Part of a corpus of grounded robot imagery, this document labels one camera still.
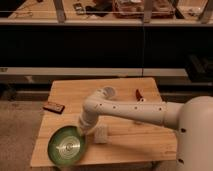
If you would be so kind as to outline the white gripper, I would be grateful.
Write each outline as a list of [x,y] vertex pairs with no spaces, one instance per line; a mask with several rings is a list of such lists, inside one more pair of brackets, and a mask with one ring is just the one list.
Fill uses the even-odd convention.
[[80,129],[79,134],[81,136],[89,134],[89,130],[91,130],[97,122],[97,117],[84,118],[83,116],[80,116],[78,119],[78,128]]

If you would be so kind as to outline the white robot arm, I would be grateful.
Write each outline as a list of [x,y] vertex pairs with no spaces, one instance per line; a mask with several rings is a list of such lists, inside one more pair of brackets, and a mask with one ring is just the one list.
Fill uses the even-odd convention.
[[78,132],[87,134],[101,115],[163,126],[177,131],[176,171],[213,171],[213,97],[186,103],[114,101],[112,87],[90,94],[82,104]]

